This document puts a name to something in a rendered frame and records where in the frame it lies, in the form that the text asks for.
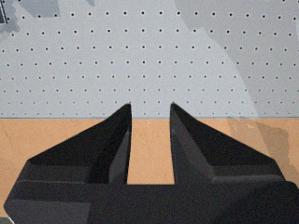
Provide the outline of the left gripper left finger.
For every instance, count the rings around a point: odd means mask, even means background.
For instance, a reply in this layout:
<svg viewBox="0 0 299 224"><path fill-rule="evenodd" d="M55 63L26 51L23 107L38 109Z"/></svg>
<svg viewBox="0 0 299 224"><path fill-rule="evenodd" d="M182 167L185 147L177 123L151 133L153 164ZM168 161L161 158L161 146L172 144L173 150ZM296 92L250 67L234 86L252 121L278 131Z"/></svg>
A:
<svg viewBox="0 0 299 224"><path fill-rule="evenodd" d="M127 184L131 139L132 108L125 104L107 119L27 160L16 181L38 178Z"/></svg>

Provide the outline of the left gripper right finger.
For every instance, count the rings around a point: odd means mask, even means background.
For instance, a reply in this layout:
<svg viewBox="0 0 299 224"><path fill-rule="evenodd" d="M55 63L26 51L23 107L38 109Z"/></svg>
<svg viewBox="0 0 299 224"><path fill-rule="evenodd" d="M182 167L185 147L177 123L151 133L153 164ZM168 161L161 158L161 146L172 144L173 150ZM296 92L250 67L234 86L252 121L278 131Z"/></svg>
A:
<svg viewBox="0 0 299 224"><path fill-rule="evenodd" d="M177 104L170 105L169 129L174 184L286 181L274 159L195 119Z"/></svg>

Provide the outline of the grey flat base plate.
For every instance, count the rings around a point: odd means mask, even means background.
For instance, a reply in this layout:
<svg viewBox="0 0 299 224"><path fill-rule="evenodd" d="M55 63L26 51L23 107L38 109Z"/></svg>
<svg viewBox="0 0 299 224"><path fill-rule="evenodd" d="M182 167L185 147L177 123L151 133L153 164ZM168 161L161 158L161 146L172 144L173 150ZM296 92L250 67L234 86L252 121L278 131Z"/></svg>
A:
<svg viewBox="0 0 299 224"><path fill-rule="evenodd" d="M299 119L299 0L2 0L0 119Z"/></svg>

